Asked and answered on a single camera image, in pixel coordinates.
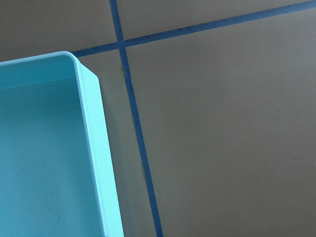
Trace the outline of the light blue plastic bin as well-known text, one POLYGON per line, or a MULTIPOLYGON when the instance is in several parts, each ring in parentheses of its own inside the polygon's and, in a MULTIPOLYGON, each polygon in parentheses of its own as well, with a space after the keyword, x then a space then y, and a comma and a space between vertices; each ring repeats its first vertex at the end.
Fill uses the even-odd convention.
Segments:
POLYGON ((0 234, 124 235, 99 79, 69 52, 0 64, 0 234))

